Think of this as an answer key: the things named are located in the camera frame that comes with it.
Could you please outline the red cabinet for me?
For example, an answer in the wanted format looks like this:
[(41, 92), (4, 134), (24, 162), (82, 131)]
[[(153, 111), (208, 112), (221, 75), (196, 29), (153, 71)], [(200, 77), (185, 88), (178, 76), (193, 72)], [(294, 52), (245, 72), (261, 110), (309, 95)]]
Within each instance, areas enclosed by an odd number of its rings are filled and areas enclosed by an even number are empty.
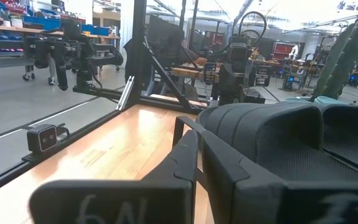
[(294, 48), (295, 44), (289, 44), (284, 42), (276, 42), (273, 45), (272, 58), (281, 60), (287, 58)]

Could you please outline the black table frame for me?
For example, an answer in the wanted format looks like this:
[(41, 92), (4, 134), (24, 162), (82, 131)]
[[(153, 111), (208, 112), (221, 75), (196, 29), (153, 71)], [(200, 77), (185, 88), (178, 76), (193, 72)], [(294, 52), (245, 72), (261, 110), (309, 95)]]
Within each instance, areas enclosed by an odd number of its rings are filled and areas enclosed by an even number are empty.
[[(123, 114), (123, 112), (132, 108), (134, 105), (140, 104), (153, 106), (165, 110), (172, 110), (194, 115), (198, 115), (204, 109), (204, 106), (198, 106), (191, 103), (185, 98), (183, 94), (179, 92), (179, 89), (171, 79), (170, 75), (165, 71), (165, 68), (156, 58), (155, 53), (153, 52), (152, 48), (150, 48), (149, 42), (144, 34), (145, 11), (146, 0), (135, 0), (133, 23), (134, 34), (132, 39), (129, 41), (130, 47), (128, 58), (126, 60), (124, 59), (123, 61), (126, 62), (129, 66), (128, 79), (130, 76), (134, 76), (134, 85), (126, 103), (126, 107), (122, 111), (115, 109), (113, 112), (107, 114), (106, 116), (103, 116), (102, 118), (99, 118), (91, 124), (85, 126), (82, 130), (70, 133), (70, 136), (63, 138), (55, 147), (49, 149), (43, 154), (30, 152), (30, 154), (22, 158), (20, 163), (12, 166), (0, 174), (0, 188), (16, 179), (23, 173), (27, 172), (31, 168), (35, 167), (36, 165), (64, 150), (64, 148), (72, 145), (74, 142), (79, 141), (90, 132), (107, 123), (109, 120), (114, 119), (120, 114)], [(158, 71), (162, 81), (175, 94), (176, 99), (174, 101), (142, 95), (142, 83), (145, 77), (144, 67), (146, 65), (152, 65), (154, 70)], [(77, 93), (100, 96), (108, 100), (114, 100), (115, 103), (118, 103), (122, 95), (122, 92), (103, 88), (102, 86), (94, 86), (93, 88), (78, 88), (74, 86), (73, 91)]]

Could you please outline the workbench with blue bins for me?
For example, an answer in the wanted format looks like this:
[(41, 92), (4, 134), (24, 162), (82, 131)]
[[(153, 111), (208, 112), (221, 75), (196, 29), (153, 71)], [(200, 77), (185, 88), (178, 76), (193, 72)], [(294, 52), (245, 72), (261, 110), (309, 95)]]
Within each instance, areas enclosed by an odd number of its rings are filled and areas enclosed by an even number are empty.
[[(63, 1), (45, 2), (41, 8), (36, 6), (37, 0), (0, 0), (0, 68), (24, 67), (23, 80), (35, 79), (34, 59), (29, 50), (24, 48), (25, 37), (42, 37), (43, 30), (60, 27), (63, 19), (74, 19), (81, 24), (81, 32), (95, 44), (99, 40), (118, 40), (108, 27), (87, 24), (79, 15), (67, 12)], [(54, 60), (47, 67), (50, 86), (57, 85)]]

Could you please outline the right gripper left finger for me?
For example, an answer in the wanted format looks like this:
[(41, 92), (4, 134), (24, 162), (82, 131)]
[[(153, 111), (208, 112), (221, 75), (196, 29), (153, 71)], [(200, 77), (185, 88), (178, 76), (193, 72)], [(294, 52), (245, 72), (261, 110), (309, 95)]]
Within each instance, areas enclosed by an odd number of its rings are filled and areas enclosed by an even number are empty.
[(35, 224), (193, 224), (198, 135), (140, 180), (56, 180), (30, 197)]

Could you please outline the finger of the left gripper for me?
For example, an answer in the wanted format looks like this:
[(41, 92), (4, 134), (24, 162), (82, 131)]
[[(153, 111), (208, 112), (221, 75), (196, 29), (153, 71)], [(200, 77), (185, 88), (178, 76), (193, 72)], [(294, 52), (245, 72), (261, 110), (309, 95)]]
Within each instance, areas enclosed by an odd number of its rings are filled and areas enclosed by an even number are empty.
[(240, 84), (244, 88), (254, 86), (266, 87), (270, 84), (272, 67), (266, 65), (246, 65), (245, 72), (240, 75)]
[(212, 62), (204, 65), (203, 80), (213, 84), (213, 93), (236, 93), (236, 77), (230, 63), (224, 63), (220, 67)]

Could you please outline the cactus in white pot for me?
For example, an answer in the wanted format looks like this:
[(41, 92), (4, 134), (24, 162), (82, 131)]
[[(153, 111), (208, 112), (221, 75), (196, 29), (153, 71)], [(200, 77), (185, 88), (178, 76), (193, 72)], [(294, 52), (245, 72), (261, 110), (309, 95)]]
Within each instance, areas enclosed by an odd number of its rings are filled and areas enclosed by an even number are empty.
[(311, 100), (319, 96), (336, 99), (342, 94), (358, 60), (358, 19), (342, 31), (329, 51)]

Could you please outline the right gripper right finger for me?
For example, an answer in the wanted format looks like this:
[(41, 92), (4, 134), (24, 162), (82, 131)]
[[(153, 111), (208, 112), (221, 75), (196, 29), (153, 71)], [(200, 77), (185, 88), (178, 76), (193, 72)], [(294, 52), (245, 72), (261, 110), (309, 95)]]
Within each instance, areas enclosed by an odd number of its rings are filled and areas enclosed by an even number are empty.
[(284, 180), (210, 131), (201, 141), (216, 224), (358, 224), (358, 182)]

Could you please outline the silver angle bracket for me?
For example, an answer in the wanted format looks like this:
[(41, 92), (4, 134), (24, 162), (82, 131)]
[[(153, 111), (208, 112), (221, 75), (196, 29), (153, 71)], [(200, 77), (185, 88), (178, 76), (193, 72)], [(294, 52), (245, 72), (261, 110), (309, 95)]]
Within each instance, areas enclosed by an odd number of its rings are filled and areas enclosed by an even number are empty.
[(126, 82), (124, 90), (122, 91), (122, 95), (117, 103), (116, 110), (122, 111), (126, 107), (126, 103), (129, 99), (129, 95), (131, 93), (133, 85), (134, 85), (134, 76), (130, 76), (128, 81)]

